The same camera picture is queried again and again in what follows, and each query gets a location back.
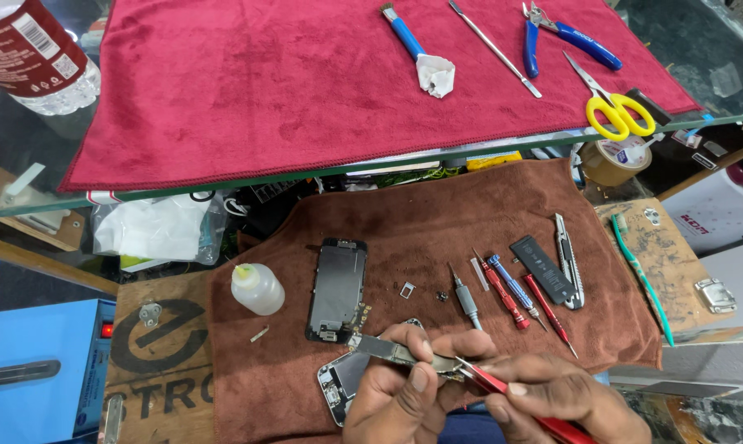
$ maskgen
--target blue pliers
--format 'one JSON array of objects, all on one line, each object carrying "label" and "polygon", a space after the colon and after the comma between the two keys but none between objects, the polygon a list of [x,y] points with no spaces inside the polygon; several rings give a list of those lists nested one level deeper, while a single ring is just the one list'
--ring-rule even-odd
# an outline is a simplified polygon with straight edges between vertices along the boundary
[{"label": "blue pliers", "polygon": [[595,58],[597,62],[613,71],[617,71],[623,66],[621,61],[599,42],[584,35],[582,32],[577,31],[569,25],[564,25],[559,21],[548,19],[544,11],[540,7],[536,6],[534,2],[530,3],[529,11],[523,3],[522,13],[527,19],[524,22],[524,48],[522,51],[522,58],[524,61],[524,70],[528,74],[528,77],[534,78],[539,75],[539,66],[535,61],[535,41],[539,37],[539,26],[544,26],[545,28],[556,32],[558,37],[587,52],[591,57]]}]

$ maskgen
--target phone screen assembly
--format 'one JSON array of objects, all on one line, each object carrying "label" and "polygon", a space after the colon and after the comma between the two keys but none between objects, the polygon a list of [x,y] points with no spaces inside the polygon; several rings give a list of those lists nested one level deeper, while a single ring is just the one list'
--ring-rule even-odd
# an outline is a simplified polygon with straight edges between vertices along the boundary
[{"label": "phone screen assembly", "polygon": [[[408,319],[402,324],[413,324],[424,328],[416,318]],[[360,377],[364,375],[369,363],[369,355],[351,351],[327,363],[317,371],[319,387],[325,394],[330,414],[338,427],[344,427],[349,406],[355,399]]]},{"label": "phone screen assembly", "polygon": [[352,332],[346,326],[363,300],[366,274],[365,242],[326,238],[319,250],[306,339],[344,344]]}]

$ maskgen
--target plastic bag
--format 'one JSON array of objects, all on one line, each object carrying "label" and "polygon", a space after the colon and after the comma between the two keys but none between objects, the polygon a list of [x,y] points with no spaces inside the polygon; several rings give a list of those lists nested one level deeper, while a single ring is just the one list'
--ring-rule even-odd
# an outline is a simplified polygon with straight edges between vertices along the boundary
[{"label": "plastic bag", "polygon": [[[95,254],[120,254],[163,261],[218,261],[226,227],[223,198],[215,192],[199,202],[189,194],[96,206],[92,209]],[[194,193],[197,199],[209,193]]]}]

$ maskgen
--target yellow scissors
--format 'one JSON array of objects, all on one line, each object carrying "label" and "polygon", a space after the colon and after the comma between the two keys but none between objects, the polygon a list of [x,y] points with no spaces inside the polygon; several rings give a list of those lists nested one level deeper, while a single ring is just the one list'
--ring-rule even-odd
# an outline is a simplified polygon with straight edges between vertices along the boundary
[{"label": "yellow scissors", "polygon": [[[651,134],[654,134],[654,130],[656,130],[654,118],[645,110],[645,108],[643,108],[642,105],[627,96],[622,96],[621,94],[610,94],[605,91],[598,83],[596,83],[593,77],[589,76],[583,68],[577,65],[577,63],[566,54],[566,51],[563,52],[563,55],[569,59],[571,66],[577,74],[580,74],[580,78],[585,82],[585,85],[591,88],[591,92],[593,92],[593,97],[591,97],[588,100],[588,104],[585,105],[585,116],[588,117],[588,123],[599,131],[599,134],[612,141],[622,141],[626,139],[629,136],[630,131],[638,136],[650,136]],[[637,125],[632,116],[630,116],[629,111],[626,110],[627,107],[632,108],[643,118],[646,125],[645,128]],[[596,120],[596,116],[593,114],[596,110],[601,111],[602,114],[610,120],[610,123],[612,123],[615,129],[618,130],[618,134],[611,133],[599,124],[599,121]]]}]

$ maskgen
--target screwdriver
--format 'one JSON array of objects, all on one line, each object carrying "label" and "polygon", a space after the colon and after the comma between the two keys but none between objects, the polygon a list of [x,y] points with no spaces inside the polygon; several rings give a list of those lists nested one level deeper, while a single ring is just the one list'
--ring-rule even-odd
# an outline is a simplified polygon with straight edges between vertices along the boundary
[{"label": "screwdriver", "polygon": [[495,270],[489,268],[487,263],[484,262],[484,259],[481,257],[481,255],[478,254],[478,251],[475,251],[475,248],[473,248],[473,252],[476,256],[478,256],[478,262],[481,263],[481,267],[484,269],[484,274],[487,275],[489,283],[492,284],[492,287],[495,287],[495,290],[498,291],[498,295],[500,295],[501,300],[503,300],[503,305],[505,305],[505,307],[509,309],[509,311],[511,312],[511,316],[514,317],[515,322],[517,323],[517,328],[519,328],[520,330],[527,328],[530,325],[530,321],[523,318],[519,310],[517,310],[515,300],[512,299],[508,293],[505,292],[505,290],[503,289],[503,285],[500,283],[500,278],[498,278],[498,275],[495,274]]},{"label": "screwdriver", "polygon": [[577,357],[577,352],[574,351],[574,347],[572,347],[571,343],[569,342],[569,336],[566,334],[566,331],[561,326],[561,323],[558,322],[558,318],[555,318],[555,313],[553,313],[550,306],[547,305],[547,301],[544,300],[544,296],[541,295],[541,290],[533,280],[533,275],[529,274],[528,276],[524,276],[523,279],[525,282],[528,283],[528,287],[530,287],[530,291],[533,291],[533,295],[535,296],[535,298],[539,299],[539,303],[541,304],[541,307],[544,308],[544,314],[547,316],[547,319],[550,320],[552,328],[555,328],[555,332],[558,334],[558,336],[560,336],[563,342],[566,342],[566,345],[569,346],[572,355],[574,355],[575,358],[579,359],[579,357]]},{"label": "screwdriver", "polygon": [[495,254],[494,256],[489,258],[489,265],[495,267],[496,270],[498,270],[498,273],[500,273],[500,276],[503,276],[505,282],[509,285],[509,288],[511,288],[511,291],[515,293],[515,296],[520,300],[520,303],[522,306],[530,313],[531,316],[533,316],[534,319],[536,319],[541,326],[544,328],[544,331],[547,330],[547,326],[544,325],[544,323],[541,321],[541,317],[539,316],[539,311],[533,306],[533,301],[530,300],[528,295],[525,294],[522,287],[519,286],[519,284],[512,278],[508,272],[506,272],[503,265],[500,263],[500,256]]},{"label": "screwdriver", "polygon": [[459,277],[457,276],[457,272],[454,271],[454,266],[452,266],[450,262],[448,262],[448,266],[451,267],[451,273],[454,275],[454,283],[457,286],[456,288],[457,297],[459,298],[459,303],[462,305],[462,309],[465,311],[465,314],[470,318],[470,321],[473,322],[473,326],[476,329],[484,331],[484,329],[481,328],[481,324],[478,322],[478,309],[475,307],[475,302],[473,302],[473,297],[470,296],[470,290],[468,290],[468,286],[463,284],[462,281],[459,280]]}]

